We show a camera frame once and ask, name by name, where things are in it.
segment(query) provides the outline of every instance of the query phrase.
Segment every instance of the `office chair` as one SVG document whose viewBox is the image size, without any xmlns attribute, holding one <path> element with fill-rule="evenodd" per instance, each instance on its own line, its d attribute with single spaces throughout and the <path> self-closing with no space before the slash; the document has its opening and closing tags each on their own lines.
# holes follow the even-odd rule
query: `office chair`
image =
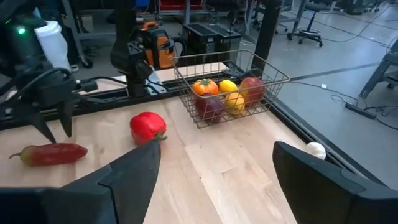
<svg viewBox="0 0 398 224">
<path fill-rule="evenodd" d="M 316 42 L 319 43 L 319 47 L 323 46 L 322 43 L 322 38 L 321 38 L 321 32 L 319 30 L 316 29 L 312 29 L 312 23 L 315 19 L 315 14 L 317 12 L 323 11 L 323 10 L 329 10 L 329 6 L 326 6 L 325 4 L 330 4 L 331 1 L 327 0 L 327 1 L 317 1 L 317 2 L 308 2 L 305 5 L 305 9 L 306 10 L 310 10 L 313 11 L 313 16 L 310 20 L 310 23 L 308 24 L 307 27 L 298 27 L 297 28 L 297 33 L 289 33 L 287 34 L 287 38 L 289 40 L 293 40 L 293 36 L 297 36 L 300 37 L 300 39 L 298 40 L 299 44 L 303 44 L 303 41 L 305 39 L 310 39 L 310 40 L 314 40 Z"/>
</svg>

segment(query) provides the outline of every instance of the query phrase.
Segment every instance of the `wooden table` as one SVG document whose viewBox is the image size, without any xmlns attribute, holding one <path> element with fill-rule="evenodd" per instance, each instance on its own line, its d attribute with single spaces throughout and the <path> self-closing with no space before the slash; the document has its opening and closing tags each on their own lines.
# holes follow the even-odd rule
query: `wooden table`
<svg viewBox="0 0 398 224">
<path fill-rule="evenodd" d="M 172 70 L 159 75 L 174 78 Z M 123 87 L 107 80 L 98 83 L 102 90 Z M 162 143 L 145 223 L 296 223 L 276 178 L 272 147 L 284 141 L 303 148 L 304 142 L 271 112 L 197 129 L 179 98 L 74 117 L 71 138 L 59 121 L 49 122 L 58 142 L 88 148 L 75 164 L 25 167 L 8 156 L 48 140 L 32 126 L 1 131 L 0 186 L 60 187 L 93 172 L 135 148 L 128 123 L 143 111 L 161 115 L 169 137 Z"/>
</svg>

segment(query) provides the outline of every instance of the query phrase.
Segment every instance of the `concrete floor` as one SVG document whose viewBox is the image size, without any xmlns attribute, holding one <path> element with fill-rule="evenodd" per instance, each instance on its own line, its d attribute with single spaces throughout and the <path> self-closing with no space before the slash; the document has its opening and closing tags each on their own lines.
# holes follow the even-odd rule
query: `concrete floor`
<svg viewBox="0 0 398 224">
<path fill-rule="evenodd" d="M 304 78 L 301 82 L 326 84 L 327 88 L 358 97 L 386 53 L 386 46 L 398 37 L 398 21 L 391 21 L 398 19 L 398 7 L 388 6 L 383 4 L 378 13 L 362 16 L 318 13 L 313 28 L 322 32 L 325 39 L 322 48 L 311 40 L 305 40 L 302 45 L 298 44 L 298 39 L 288 41 L 282 34 L 283 28 L 279 27 L 282 35 L 274 37 L 268 61 L 292 78 L 313 74 L 312 78 Z M 284 14 L 294 16 L 297 7 L 298 4 Z M 312 12 L 304 12 L 304 17 L 311 16 Z M 308 22 L 304 18 L 300 26 Z M 164 28 L 171 36 L 181 31 L 176 23 L 165 22 Z M 251 29 L 251 36 L 257 35 L 257 31 Z M 109 45 L 112 42 L 101 40 L 87 44 Z M 241 44 L 241 48 L 254 51 L 254 46 L 250 45 Z M 109 63 L 109 51 L 110 47 L 99 49 L 99 56 L 93 58 L 94 68 L 81 69 L 76 74 L 78 78 L 118 75 Z M 398 105 L 398 90 L 388 90 L 386 85 L 378 84 L 366 103 L 370 106 Z M 398 190 L 397 131 L 346 110 L 344 103 L 331 99 L 332 94 L 320 88 L 287 83 L 279 99 L 370 173 Z M 380 119 L 398 127 L 398 110 Z"/>
</svg>

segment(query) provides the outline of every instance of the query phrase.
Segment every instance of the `metal wire basket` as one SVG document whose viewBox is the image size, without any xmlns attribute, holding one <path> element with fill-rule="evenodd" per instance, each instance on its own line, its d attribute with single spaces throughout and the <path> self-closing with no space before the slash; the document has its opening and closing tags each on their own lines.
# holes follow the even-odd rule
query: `metal wire basket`
<svg viewBox="0 0 398 224">
<path fill-rule="evenodd" d="M 253 60 L 265 65 L 264 70 Z M 198 128 L 267 111 L 290 80 L 248 50 L 176 57 L 174 75 L 180 99 Z M 232 81 L 237 89 L 228 81 L 220 85 L 223 80 Z"/>
</svg>

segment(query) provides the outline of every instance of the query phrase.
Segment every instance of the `yellow lemon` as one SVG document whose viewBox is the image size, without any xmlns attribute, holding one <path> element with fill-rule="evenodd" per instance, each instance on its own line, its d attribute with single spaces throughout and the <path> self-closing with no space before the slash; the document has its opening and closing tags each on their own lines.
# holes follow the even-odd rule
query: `yellow lemon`
<svg viewBox="0 0 398 224">
<path fill-rule="evenodd" d="M 218 84 L 218 89 L 220 92 L 226 93 L 229 91 L 236 91 L 238 90 L 238 87 L 231 80 L 223 80 Z"/>
<path fill-rule="evenodd" d="M 238 115 L 244 110 L 244 98 L 239 93 L 230 93 L 226 95 L 225 106 L 229 113 Z"/>
</svg>

